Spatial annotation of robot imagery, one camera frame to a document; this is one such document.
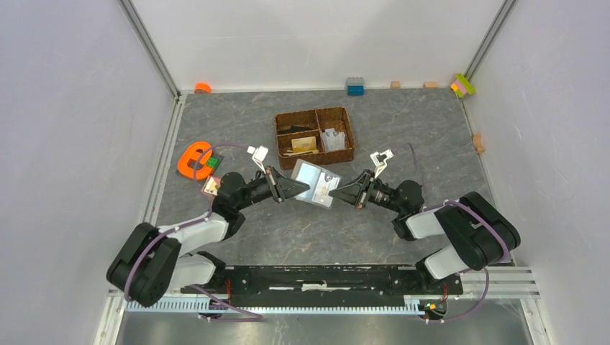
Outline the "grey card holder wallet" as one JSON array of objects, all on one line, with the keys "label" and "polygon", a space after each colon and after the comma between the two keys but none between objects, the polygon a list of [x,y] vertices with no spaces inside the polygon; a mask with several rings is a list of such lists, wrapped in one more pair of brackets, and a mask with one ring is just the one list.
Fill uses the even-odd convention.
[{"label": "grey card holder wallet", "polygon": [[[315,165],[311,162],[308,162],[306,160],[298,159],[296,161],[296,165],[294,166],[291,178],[294,180],[309,184],[310,189],[311,189],[313,182],[318,178],[318,176],[321,172],[335,173],[328,169]],[[306,196],[307,192],[297,195],[296,199],[299,201],[306,202],[304,200],[304,197]]]}]

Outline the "white VIP card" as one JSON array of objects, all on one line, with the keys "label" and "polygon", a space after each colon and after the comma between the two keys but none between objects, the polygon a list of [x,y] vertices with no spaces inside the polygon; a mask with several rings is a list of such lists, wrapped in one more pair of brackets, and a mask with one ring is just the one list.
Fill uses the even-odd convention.
[{"label": "white VIP card", "polygon": [[304,200],[315,206],[330,208],[333,202],[330,192],[338,188],[340,181],[341,177],[333,172],[321,172]]}]

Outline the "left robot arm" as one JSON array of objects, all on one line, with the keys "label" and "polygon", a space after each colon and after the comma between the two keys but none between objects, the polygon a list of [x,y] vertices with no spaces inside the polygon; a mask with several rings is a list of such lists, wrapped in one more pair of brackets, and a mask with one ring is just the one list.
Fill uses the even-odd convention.
[{"label": "left robot arm", "polygon": [[196,250],[234,236],[245,222],[243,209],[269,198],[287,201],[310,189],[287,178],[274,167],[258,171],[245,181],[238,172],[221,177],[217,195],[204,214],[178,224],[134,227],[106,271],[106,280],[124,293],[124,299],[150,307],[169,290],[200,285],[209,293],[226,283],[223,262]]}]

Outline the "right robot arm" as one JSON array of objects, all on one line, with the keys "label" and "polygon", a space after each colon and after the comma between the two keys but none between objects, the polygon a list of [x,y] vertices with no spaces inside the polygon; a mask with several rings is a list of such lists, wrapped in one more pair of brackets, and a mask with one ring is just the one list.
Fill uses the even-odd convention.
[{"label": "right robot arm", "polygon": [[423,187],[405,180],[391,188],[364,170],[355,180],[330,191],[330,196],[361,209],[369,203],[396,212],[392,224],[400,239],[414,242],[444,235],[449,245],[419,260],[416,286],[434,293],[445,278],[468,270],[481,271],[503,262],[521,244],[516,227],[480,193],[425,207]]}]

